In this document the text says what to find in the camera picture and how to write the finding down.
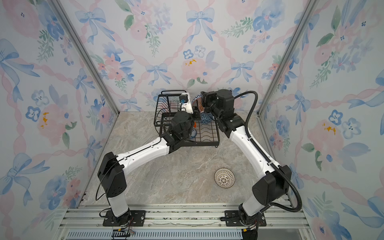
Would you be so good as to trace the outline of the blue geometric patterned bowl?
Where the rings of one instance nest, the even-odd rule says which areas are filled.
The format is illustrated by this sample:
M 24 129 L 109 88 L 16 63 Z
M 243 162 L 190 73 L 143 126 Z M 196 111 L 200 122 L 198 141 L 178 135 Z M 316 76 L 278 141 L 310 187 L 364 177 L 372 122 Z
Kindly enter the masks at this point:
M 202 125 L 207 125 L 207 124 L 214 122 L 214 121 L 215 121 L 215 118 L 211 113 L 205 113 L 205 112 L 201 113 L 200 123 Z

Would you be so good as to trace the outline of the black wire dish rack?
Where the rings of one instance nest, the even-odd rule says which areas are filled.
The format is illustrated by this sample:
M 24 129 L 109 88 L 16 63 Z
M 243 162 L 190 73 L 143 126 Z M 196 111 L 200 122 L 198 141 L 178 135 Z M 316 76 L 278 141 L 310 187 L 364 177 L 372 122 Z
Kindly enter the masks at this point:
M 182 93 L 187 93 L 185 90 L 170 90 L 160 91 L 154 95 L 156 101 L 156 111 L 154 116 L 154 126 L 159 135 L 165 133 L 171 126 L 171 120 L 180 110 L 179 96 Z M 216 121 L 207 125 L 200 123 L 201 113 L 193 110 L 194 128 L 197 130 L 195 139 L 187 139 L 184 142 L 186 147 L 214 146 L 220 144 L 219 128 Z

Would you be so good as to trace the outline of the white brown lattice bowl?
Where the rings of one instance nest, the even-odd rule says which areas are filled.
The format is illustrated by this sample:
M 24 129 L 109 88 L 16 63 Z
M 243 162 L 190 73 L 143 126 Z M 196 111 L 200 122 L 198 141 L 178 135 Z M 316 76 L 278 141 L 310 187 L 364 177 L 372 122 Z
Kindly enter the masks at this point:
M 215 172 L 214 179 L 216 184 L 224 189 L 231 188 L 235 183 L 235 175 L 229 169 L 219 169 Z

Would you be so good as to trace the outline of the red patterned ceramic bowl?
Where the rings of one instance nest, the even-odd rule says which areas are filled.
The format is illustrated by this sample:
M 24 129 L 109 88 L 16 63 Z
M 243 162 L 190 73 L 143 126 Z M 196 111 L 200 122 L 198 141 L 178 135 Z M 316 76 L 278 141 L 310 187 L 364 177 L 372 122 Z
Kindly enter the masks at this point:
M 199 111 L 200 113 L 204 112 L 204 107 L 202 103 L 202 94 L 198 94 L 194 97 L 192 107 L 194 111 Z

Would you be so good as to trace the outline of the blue floral ceramic bowl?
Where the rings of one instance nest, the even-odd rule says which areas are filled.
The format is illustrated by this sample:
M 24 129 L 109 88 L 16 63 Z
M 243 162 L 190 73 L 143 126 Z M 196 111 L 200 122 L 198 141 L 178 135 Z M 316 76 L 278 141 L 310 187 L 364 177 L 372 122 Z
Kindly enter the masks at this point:
M 190 134 L 190 140 L 195 139 L 197 136 L 197 130 L 195 128 L 192 129 L 192 132 Z

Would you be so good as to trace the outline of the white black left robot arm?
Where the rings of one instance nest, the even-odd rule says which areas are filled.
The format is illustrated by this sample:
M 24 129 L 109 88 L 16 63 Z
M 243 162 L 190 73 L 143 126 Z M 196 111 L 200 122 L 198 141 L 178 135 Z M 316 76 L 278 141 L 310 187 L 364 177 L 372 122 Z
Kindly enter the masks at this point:
M 179 111 L 171 119 L 168 130 L 152 142 L 123 154 L 109 152 L 104 156 L 98 178 L 114 217 L 122 217 L 130 210 L 124 195 L 126 176 L 138 167 L 181 148 L 190 138 L 194 124 L 192 114 Z

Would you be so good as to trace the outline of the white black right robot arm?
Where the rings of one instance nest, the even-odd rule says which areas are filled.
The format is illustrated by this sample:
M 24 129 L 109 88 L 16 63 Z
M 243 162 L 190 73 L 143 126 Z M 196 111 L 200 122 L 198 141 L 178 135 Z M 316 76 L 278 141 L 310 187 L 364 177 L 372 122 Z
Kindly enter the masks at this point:
M 282 166 L 275 161 L 256 141 L 248 127 L 251 117 L 247 116 L 244 120 L 235 113 L 236 98 L 232 91 L 202 92 L 201 95 L 205 113 L 214 116 L 219 129 L 237 145 L 256 172 L 257 182 L 252 187 L 252 195 L 239 206 L 241 223 L 245 226 L 255 224 L 270 207 L 288 212 L 299 211 L 300 208 L 289 208 L 275 201 L 292 187 L 292 171 L 288 166 Z

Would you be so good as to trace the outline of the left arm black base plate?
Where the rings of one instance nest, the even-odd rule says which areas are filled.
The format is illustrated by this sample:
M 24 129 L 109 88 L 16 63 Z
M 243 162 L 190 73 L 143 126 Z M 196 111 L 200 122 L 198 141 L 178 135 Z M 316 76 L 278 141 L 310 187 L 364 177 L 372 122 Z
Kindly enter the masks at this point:
M 143 227 L 146 217 L 146 211 L 132 211 L 129 210 L 127 213 L 121 215 L 120 217 L 114 216 L 111 210 L 106 212 L 106 215 L 103 216 L 103 227 Z

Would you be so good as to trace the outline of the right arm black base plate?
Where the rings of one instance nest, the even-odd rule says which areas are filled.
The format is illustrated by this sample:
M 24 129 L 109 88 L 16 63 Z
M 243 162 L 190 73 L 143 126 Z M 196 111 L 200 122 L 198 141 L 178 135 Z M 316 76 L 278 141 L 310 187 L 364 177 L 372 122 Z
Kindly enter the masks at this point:
M 267 226 L 264 213 L 257 214 L 257 216 L 253 218 L 253 221 L 251 221 L 250 224 L 245 224 L 244 222 L 242 222 L 238 210 L 236 211 L 226 210 L 224 211 L 224 216 L 221 217 L 220 220 L 222 222 L 225 222 L 227 227 L 248 227 L 248 226 L 253 226 L 256 223 L 259 223 L 260 227 Z

